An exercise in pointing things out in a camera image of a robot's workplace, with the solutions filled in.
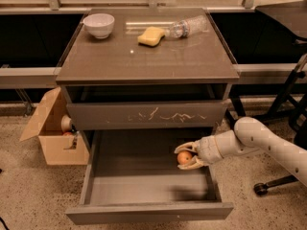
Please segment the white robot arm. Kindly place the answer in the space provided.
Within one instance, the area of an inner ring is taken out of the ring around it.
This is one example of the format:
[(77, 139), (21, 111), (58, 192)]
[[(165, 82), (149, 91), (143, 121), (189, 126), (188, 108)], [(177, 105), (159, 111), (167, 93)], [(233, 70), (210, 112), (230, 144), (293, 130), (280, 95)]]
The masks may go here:
[(307, 186), (307, 150), (275, 135), (254, 118), (239, 119), (232, 130), (200, 138), (178, 146), (175, 154), (194, 153), (181, 170), (209, 166), (228, 156), (241, 156), (262, 150), (304, 186)]

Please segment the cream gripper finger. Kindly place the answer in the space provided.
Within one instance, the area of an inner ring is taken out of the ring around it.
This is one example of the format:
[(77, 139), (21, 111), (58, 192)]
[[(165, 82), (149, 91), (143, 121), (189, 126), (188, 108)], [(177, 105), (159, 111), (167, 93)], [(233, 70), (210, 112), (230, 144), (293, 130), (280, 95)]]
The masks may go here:
[(197, 157), (193, 156), (191, 159), (183, 161), (178, 165), (180, 170), (195, 170), (204, 166), (204, 163)]
[(197, 144), (195, 142), (187, 142), (175, 148), (175, 154), (179, 154), (183, 151), (197, 153)]

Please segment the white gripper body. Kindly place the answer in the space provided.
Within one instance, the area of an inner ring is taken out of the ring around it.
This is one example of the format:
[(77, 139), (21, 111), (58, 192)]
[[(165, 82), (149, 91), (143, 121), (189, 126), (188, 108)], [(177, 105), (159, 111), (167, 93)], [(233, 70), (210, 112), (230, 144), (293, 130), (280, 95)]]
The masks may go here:
[(223, 159), (214, 136), (202, 137), (195, 142), (194, 147), (203, 165), (211, 165)]

